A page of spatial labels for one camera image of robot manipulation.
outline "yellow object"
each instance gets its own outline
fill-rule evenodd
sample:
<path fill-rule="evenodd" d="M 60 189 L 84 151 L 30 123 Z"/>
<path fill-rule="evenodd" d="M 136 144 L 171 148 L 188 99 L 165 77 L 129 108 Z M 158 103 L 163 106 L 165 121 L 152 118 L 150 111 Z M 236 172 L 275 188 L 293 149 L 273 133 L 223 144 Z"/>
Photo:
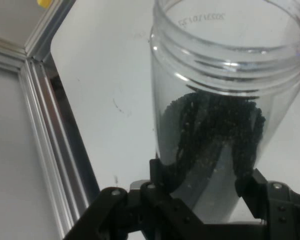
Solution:
<path fill-rule="evenodd" d="M 52 0 L 38 0 L 38 4 L 45 9 L 50 6 L 51 2 Z"/>

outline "metal bolt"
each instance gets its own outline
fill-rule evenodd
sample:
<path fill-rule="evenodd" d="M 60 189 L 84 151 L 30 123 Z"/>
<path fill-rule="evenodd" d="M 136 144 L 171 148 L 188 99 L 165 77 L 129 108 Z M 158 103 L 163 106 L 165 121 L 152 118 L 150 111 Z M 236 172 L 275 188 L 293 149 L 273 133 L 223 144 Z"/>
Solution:
<path fill-rule="evenodd" d="M 281 189 L 281 188 L 282 188 L 282 185 L 276 182 L 276 183 L 273 184 L 273 187 L 274 187 L 275 189 Z"/>
<path fill-rule="evenodd" d="M 283 224 L 283 223 L 286 223 L 286 218 L 283 217 L 283 216 L 280 217 L 280 218 L 279 218 L 279 222 L 282 223 L 282 224 Z"/>
<path fill-rule="evenodd" d="M 121 194 L 121 192 L 117 189 L 112 192 L 113 196 L 117 196 L 117 195 L 120 195 L 120 194 Z"/>
<path fill-rule="evenodd" d="M 285 211 L 285 207 L 284 206 L 279 206 L 278 210 L 281 211 L 281 212 L 283 212 L 283 211 Z"/>
<path fill-rule="evenodd" d="M 148 189 L 154 189 L 154 188 L 155 188 L 155 185 L 154 185 L 154 184 L 148 185 Z"/>

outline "clear plastic jar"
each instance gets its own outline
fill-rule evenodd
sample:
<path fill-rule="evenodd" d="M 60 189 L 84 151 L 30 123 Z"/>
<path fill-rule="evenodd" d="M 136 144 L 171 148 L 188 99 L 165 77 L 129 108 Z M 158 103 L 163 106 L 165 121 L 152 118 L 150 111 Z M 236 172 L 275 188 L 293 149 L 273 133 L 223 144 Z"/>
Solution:
<path fill-rule="evenodd" d="M 156 0 L 151 49 L 154 181 L 226 222 L 300 89 L 300 0 Z"/>

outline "white table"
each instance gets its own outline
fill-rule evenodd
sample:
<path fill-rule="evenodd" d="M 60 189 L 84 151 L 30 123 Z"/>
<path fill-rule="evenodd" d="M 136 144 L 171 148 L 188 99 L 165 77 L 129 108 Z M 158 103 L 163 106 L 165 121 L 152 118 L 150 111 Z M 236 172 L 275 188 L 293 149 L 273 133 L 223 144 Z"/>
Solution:
<path fill-rule="evenodd" d="M 128 189 L 131 182 L 149 178 L 148 161 L 155 153 L 148 46 L 152 6 L 152 0 L 79 0 L 52 43 L 101 188 Z M 300 193 L 300 94 L 258 168 L 268 180 Z M 240 202 L 231 219 L 252 217 Z"/>

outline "aluminum frame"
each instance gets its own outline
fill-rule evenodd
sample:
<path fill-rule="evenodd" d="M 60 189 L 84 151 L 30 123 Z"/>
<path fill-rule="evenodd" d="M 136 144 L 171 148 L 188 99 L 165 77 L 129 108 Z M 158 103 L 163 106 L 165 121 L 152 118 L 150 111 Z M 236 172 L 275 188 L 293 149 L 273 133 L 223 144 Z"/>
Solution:
<path fill-rule="evenodd" d="M 77 164 L 89 160 L 87 154 L 78 159 L 73 153 L 49 78 L 57 74 L 51 41 L 74 3 L 75 0 L 54 0 L 24 47 L 0 39 L 0 68 L 19 74 L 62 239 L 99 192 L 94 175 L 82 177 L 86 172 L 93 173 L 92 167 Z"/>

